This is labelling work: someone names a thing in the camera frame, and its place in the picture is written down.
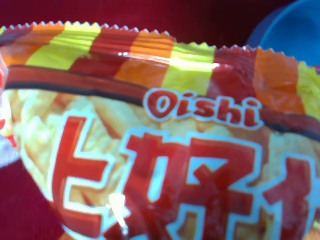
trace red background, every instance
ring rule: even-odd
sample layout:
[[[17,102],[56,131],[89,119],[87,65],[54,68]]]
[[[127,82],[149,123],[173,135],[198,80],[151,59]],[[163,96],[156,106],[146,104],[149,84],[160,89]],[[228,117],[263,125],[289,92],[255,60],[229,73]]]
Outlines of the red background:
[[[2,0],[0,25],[80,21],[168,31],[179,42],[243,46],[254,27],[294,0]],[[0,169],[0,238],[57,240],[63,231],[21,161]]]

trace orange stripe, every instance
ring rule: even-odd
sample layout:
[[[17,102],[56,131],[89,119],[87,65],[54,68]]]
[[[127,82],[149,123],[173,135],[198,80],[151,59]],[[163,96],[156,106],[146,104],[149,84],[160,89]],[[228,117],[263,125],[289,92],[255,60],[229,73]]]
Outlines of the orange stripe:
[[[48,45],[50,41],[63,32],[64,29],[65,27],[59,24],[55,26],[50,24],[47,26],[42,24],[37,26],[33,25],[29,28],[28,34],[26,33],[17,39],[15,43],[1,50],[5,63],[8,66],[11,65],[11,63],[14,63],[14,65],[24,65],[36,51],[42,46]],[[38,34],[37,32],[39,31],[45,31],[45,34]]]
[[[115,78],[147,88],[161,87],[174,43],[166,34],[140,32]]]
[[[297,93],[298,80],[298,62],[294,58],[257,50],[253,87],[263,105],[280,113],[305,114]]]
[[[136,31],[102,27],[101,34],[92,44],[90,57],[76,60],[70,71],[102,78],[114,78],[128,60],[122,56],[123,53],[130,52],[138,35]]]

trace blue object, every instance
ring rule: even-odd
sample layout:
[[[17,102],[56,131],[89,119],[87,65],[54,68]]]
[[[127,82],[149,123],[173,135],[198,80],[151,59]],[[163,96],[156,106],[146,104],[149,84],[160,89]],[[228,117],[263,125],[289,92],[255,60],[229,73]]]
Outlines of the blue object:
[[[320,0],[298,0],[272,12],[247,41],[252,48],[274,49],[320,66]]]

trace plastic packaging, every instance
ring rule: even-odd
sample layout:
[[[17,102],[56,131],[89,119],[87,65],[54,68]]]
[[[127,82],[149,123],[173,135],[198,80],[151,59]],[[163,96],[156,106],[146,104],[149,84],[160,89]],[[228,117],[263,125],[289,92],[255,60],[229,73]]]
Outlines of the plastic packaging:
[[[11,134],[71,239],[301,240],[312,229],[314,68],[117,26],[2,31]]]

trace red chinese characters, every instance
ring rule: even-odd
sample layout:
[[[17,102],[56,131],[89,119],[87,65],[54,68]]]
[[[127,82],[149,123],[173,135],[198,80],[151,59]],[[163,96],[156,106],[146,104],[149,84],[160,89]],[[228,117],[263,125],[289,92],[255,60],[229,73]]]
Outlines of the red chinese characters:
[[[88,206],[73,209],[68,203],[70,179],[97,189],[94,183],[108,184],[104,176],[114,163],[112,156],[81,152],[93,119],[69,114],[51,163],[52,199],[70,231],[90,239],[115,237],[117,226],[104,227],[106,215],[97,207],[82,211]],[[253,142],[198,132],[170,137],[145,128],[129,131],[121,151],[128,171],[119,189],[128,199],[124,218],[131,238],[180,239],[181,229],[192,223],[193,239],[232,240],[237,224],[259,224],[261,208],[274,216],[273,239],[302,237],[313,221],[308,197],[317,180],[308,157],[284,155],[278,178],[252,186],[262,169],[262,147]]]
[[[262,104],[253,97],[244,99],[239,105],[231,97],[219,96],[213,100],[199,97],[193,91],[180,94],[173,90],[154,88],[145,95],[143,106],[157,122],[193,117],[204,122],[214,121],[248,130],[257,130],[263,126],[259,113]]]

